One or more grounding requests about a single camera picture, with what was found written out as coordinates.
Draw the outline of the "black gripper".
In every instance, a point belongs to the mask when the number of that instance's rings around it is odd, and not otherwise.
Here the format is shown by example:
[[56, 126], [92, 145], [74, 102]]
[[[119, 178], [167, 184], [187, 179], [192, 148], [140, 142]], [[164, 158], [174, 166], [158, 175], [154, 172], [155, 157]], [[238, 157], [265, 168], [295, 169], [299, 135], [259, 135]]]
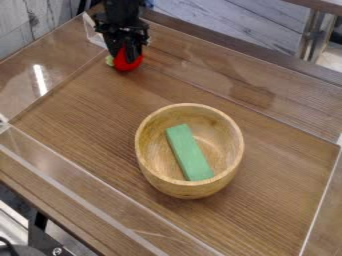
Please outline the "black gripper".
[[103, 35], [103, 39], [112, 57], [126, 46], [126, 60], [132, 64], [142, 56], [142, 47], [148, 44], [150, 25], [140, 19], [128, 25], [112, 24], [107, 19], [96, 19], [95, 31]]

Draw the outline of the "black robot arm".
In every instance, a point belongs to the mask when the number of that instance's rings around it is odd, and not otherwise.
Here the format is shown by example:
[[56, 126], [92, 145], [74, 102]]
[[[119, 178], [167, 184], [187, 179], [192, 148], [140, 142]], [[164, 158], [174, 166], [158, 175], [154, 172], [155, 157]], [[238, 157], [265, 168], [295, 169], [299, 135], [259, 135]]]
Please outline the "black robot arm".
[[148, 44], [148, 24], [140, 19], [140, 0], [103, 0], [104, 11], [94, 15], [95, 31], [103, 35], [120, 71], [136, 68], [143, 61], [143, 47]]

